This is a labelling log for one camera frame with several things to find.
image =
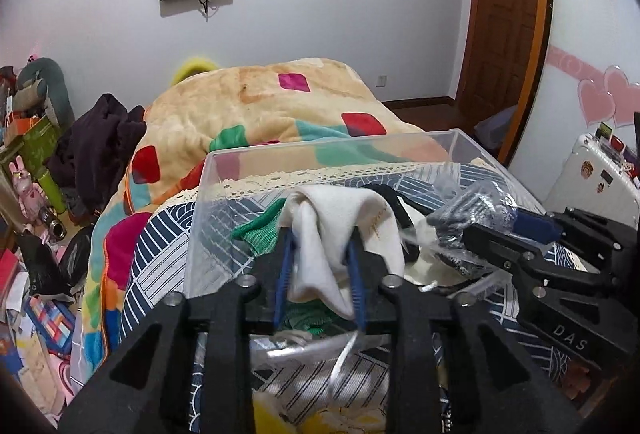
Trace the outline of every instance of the door frame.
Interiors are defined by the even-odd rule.
[[[533,37],[531,42],[531,51],[529,53],[529,61],[522,81],[522,90],[518,98],[518,106],[511,118],[511,124],[507,131],[507,135],[502,143],[500,152],[498,153],[498,161],[503,165],[508,165],[513,158],[520,138],[524,132],[524,127],[529,118],[533,101],[540,84],[540,75],[545,63],[546,49],[549,41],[549,31],[551,28],[551,15],[553,9],[553,0],[538,0],[536,4],[536,22],[534,24]],[[472,43],[474,40],[474,32],[476,29],[476,17],[478,15],[478,0],[471,0],[471,11],[469,13],[469,27],[466,33],[465,55],[462,60],[462,68],[460,71],[460,81],[458,82],[458,91],[456,100],[460,100],[462,93],[466,87],[468,78],[468,68],[471,62]]]

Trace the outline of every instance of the wooden floor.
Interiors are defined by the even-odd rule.
[[[446,131],[452,127],[459,127],[466,133],[473,131],[458,108],[449,104],[392,109],[392,111],[401,121],[417,125],[423,131]]]

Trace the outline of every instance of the black plastic bag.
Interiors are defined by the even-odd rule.
[[[80,230],[71,239],[62,259],[60,259],[58,269],[68,282],[71,295],[76,294],[84,284],[84,276],[89,266],[89,253],[91,252],[91,234],[93,233],[93,225]]]
[[[29,272],[29,295],[71,302],[69,283],[60,273],[51,249],[30,232],[17,234],[16,241]]]

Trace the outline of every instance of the plastic bag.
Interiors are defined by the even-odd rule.
[[[73,301],[69,283],[58,270],[51,249],[30,232],[17,234],[16,242],[29,272],[29,295],[43,300]]]
[[[72,295],[78,292],[79,289],[82,289],[84,284],[86,272],[89,267],[91,235],[93,232],[93,225],[81,229],[69,242],[58,264],[60,273],[69,283]]]
[[[494,181],[476,181],[457,194],[433,214],[426,217],[420,229],[433,227],[437,239],[424,245],[444,263],[462,275],[480,277],[495,270],[485,260],[468,251],[462,234],[470,224],[479,223],[502,233],[510,233],[517,217],[518,206],[506,187]]]

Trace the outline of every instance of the green cloth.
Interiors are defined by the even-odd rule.
[[[278,240],[276,225],[285,201],[285,198],[276,199],[253,221],[234,228],[231,232],[231,238],[242,239],[246,242],[256,257],[271,252]]]
[[[278,240],[276,225],[285,201],[285,198],[276,199],[257,218],[234,228],[231,238],[246,242],[256,257],[271,252]],[[324,332],[324,327],[337,318],[338,316],[319,299],[301,303],[287,302],[282,327],[320,335]]]

